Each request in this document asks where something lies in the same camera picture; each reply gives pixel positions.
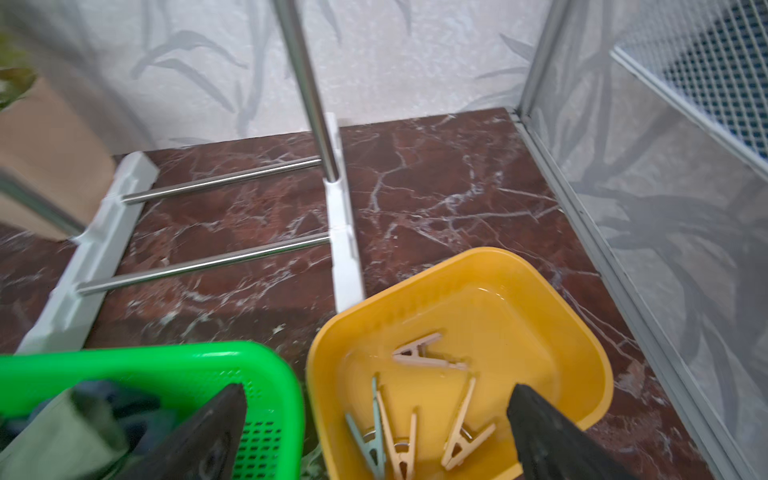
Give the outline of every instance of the red marble floor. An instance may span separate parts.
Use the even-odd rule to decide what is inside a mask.
[[[711,478],[568,219],[502,109],[342,129],[369,295],[468,248],[533,264],[593,329],[614,370],[614,400],[588,430],[640,478]],[[157,186],[315,153],[308,133],[150,152]],[[147,205],[119,273],[326,228],[319,170]],[[74,251],[0,232],[0,351],[12,353]],[[86,348],[251,339],[303,379],[334,314],[329,247],[178,276],[107,295]],[[311,419],[303,478],[323,478]]]

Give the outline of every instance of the plastic clothespin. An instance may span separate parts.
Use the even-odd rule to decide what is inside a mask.
[[[392,352],[392,358],[404,365],[437,366],[448,369],[466,370],[467,365],[461,362],[449,362],[444,359],[434,359],[426,356],[426,347],[442,338],[440,332],[431,333],[410,343],[401,345]]]
[[[395,473],[395,480],[413,480],[413,469],[416,462],[416,412],[411,413],[411,432],[408,441],[400,439],[396,441],[392,436],[392,428],[389,424],[389,417],[386,413],[384,400],[381,392],[376,393],[379,400],[379,409],[382,414],[382,425],[384,426],[384,439],[386,448],[389,451],[389,460],[392,462],[392,470]]]
[[[462,401],[462,406],[458,409],[458,415],[453,422],[453,427],[451,427],[451,434],[448,437],[448,441],[445,443],[445,452],[442,455],[440,464],[446,470],[461,465],[467,456],[474,452],[480,444],[487,440],[496,430],[496,424],[491,423],[491,425],[485,427],[482,432],[473,438],[464,428],[464,418],[467,416],[469,400],[472,398],[472,391],[475,389],[476,380],[477,379],[473,376],[469,377],[467,395]]]
[[[384,435],[382,430],[382,416],[379,410],[379,387],[376,384],[376,377],[373,377],[371,381],[371,388],[373,390],[373,430],[368,431],[365,435],[361,435],[360,431],[355,425],[355,419],[352,418],[348,412],[344,415],[346,418],[346,424],[349,426],[349,430],[352,432],[352,436],[357,442],[357,446],[362,452],[362,456],[366,459],[368,469],[373,472],[373,478],[376,480],[384,480],[384,465],[386,464],[386,455],[384,453]]]

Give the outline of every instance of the white plastic base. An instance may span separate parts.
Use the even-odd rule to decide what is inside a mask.
[[[339,166],[339,179],[333,183],[324,180],[323,183],[326,185],[328,233],[331,237],[333,259],[333,299],[336,301],[336,312],[341,313],[362,302],[366,298],[366,289],[362,282],[352,201],[349,197],[344,151],[336,116],[326,114],[326,123],[333,144],[333,153],[336,155]]]
[[[74,286],[114,275],[144,206],[125,205],[121,196],[145,191],[156,179],[157,167],[142,152],[134,152],[120,162],[93,221],[73,239],[78,248],[17,354],[82,348],[106,293],[80,296]]]

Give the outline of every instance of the wire mesh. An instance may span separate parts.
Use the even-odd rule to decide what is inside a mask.
[[[646,0],[616,48],[765,162],[766,31],[768,0]]]

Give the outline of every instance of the metal pole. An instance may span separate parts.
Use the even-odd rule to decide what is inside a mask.
[[[271,257],[278,253],[293,252],[303,248],[316,247],[330,242],[328,233],[318,233],[306,237],[296,238],[295,240],[286,240],[278,243],[271,243],[263,247],[246,248],[237,252],[214,255],[213,257],[201,258],[190,262],[183,262],[177,265],[153,268],[144,272],[127,273],[117,275],[106,280],[93,280],[91,282],[82,282],[75,286],[75,291],[80,295],[91,295],[93,293],[106,292],[124,286],[134,285],[135,283],[148,282],[165,278],[166,276],[181,275],[182,273],[196,272],[214,268],[216,266],[232,265],[233,263],[247,262],[257,258]]]
[[[0,192],[8,195],[48,221],[70,237],[85,232],[85,225],[54,205],[50,200],[16,180],[5,168],[0,168]]]
[[[173,195],[180,194],[189,194],[198,190],[221,187],[222,185],[234,184],[236,182],[242,182],[245,180],[253,180],[254,178],[267,177],[274,174],[284,174],[294,170],[301,170],[302,168],[316,167],[322,162],[323,161],[320,160],[320,157],[317,156],[300,158],[299,160],[287,161],[277,165],[251,168],[249,170],[242,170],[232,174],[219,175],[218,177],[210,177],[204,178],[202,180],[186,182],[185,184],[171,185],[170,187],[163,188],[153,188],[152,190],[139,192],[138,194],[124,195],[123,203],[128,205],[140,204],[141,202],[157,200],[158,198],[171,197]]]
[[[547,20],[544,23],[544,30],[541,32],[538,47],[536,47],[536,53],[531,63],[531,69],[528,71],[528,78],[525,80],[523,93],[520,96],[520,105],[517,109],[517,114],[523,120],[523,123],[525,123],[526,117],[531,114],[533,102],[536,99],[536,94],[541,86],[541,80],[544,78],[547,66],[549,66],[549,60],[563,29],[570,5],[571,0],[554,0],[549,9],[549,15],[547,15]]]
[[[333,154],[326,119],[323,116],[323,105],[320,103],[320,96],[317,93],[315,75],[312,72],[310,54],[306,50],[304,32],[301,29],[301,20],[299,12],[296,10],[295,0],[273,0],[272,3],[275,6],[275,14],[280,22],[286,49],[293,64],[293,73],[296,74],[296,80],[299,83],[306,116],[310,121],[312,133],[315,135],[320,157],[323,159],[323,171],[326,180],[335,182],[339,179],[339,168],[336,163],[336,156]]]

